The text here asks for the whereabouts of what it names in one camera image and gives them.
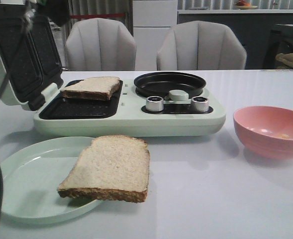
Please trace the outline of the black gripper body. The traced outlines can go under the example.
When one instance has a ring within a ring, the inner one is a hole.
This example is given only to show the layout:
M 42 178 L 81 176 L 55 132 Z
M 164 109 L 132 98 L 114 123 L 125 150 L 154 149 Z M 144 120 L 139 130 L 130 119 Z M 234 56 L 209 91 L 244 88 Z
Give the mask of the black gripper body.
M 63 26 L 71 19 L 67 0 L 37 0 L 36 4 L 37 11 L 58 26 Z

